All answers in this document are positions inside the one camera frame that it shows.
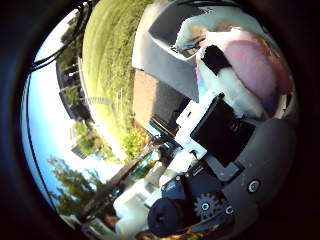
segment tree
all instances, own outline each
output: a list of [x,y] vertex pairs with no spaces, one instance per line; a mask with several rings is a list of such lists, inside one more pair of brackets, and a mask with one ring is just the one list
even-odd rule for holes
[[81,172],[71,169],[63,159],[50,156],[47,162],[53,167],[52,173],[63,187],[57,188],[59,194],[50,193],[57,201],[56,207],[60,214],[77,214],[103,186],[96,171],[87,170],[90,178],[86,179]]
[[79,86],[64,88],[63,95],[65,96],[70,106],[78,105],[81,102],[79,98],[79,92],[80,92]]

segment grass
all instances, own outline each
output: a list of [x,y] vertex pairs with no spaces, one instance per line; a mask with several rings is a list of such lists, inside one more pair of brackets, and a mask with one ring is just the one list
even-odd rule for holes
[[91,107],[109,134],[123,143],[131,131],[134,71],[131,56],[135,31],[153,0],[101,0],[92,12],[83,41],[83,73]]

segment bolt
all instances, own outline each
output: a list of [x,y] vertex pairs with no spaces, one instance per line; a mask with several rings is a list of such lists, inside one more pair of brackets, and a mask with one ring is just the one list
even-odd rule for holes
[[203,203],[201,208],[203,211],[207,211],[210,208],[210,205],[209,205],[209,203]]
[[226,208],[226,214],[230,215],[233,213],[233,208],[231,206]]
[[260,187],[260,181],[259,180],[253,180],[248,186],[248,191],[250,193],[255,193],[255,192],[258,191],[259,187]]

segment wire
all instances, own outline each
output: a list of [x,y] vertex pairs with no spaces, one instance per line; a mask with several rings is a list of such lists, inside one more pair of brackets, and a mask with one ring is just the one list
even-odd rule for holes
[[30,68],[30,73],[37,71],[41,68],[44,68],[48,66],[50,63],[52,63],[53,61],[55,61],[67,49],[67,47],[77,38],[78,34],[84,30],[92,12],[92,2],[91,1],[84,1],[84,2],[88,3],[88,12],[84,17],[84,5],[81,4],[77,6],[77,9],[79,10],[79,16],[78,16],[77,24],[71,34],[71,37],[66,41],[66,43],[59,50],[52,53],[50,56],[33,62]]

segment black gear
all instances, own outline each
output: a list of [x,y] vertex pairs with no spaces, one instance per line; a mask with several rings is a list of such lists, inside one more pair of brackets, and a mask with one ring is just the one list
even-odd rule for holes
[[214,215],[220,207],[219,200],[216,200],[210,193],[201,194],[194,202],[194,211],[201,220],[207,219]]

